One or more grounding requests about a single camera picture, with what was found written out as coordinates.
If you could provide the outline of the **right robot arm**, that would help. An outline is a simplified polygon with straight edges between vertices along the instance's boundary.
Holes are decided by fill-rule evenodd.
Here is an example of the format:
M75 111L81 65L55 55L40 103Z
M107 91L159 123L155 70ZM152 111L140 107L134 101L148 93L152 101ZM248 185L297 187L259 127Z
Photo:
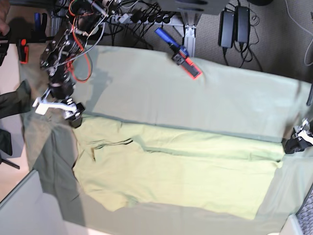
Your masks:
M65 20L40 57L40 68L48 73L48 88L35 99L33 107L39 115L48 109L62 110L63 118L71 127L82 124L85 107L71 98L75 82L85 83L92 74L92 62L86 48L88 39L99 32L104 35L105 20L115 13L119 1L72 0L68 4ZM79 79L74 74L73 62L84 57L87 62L87 78Z

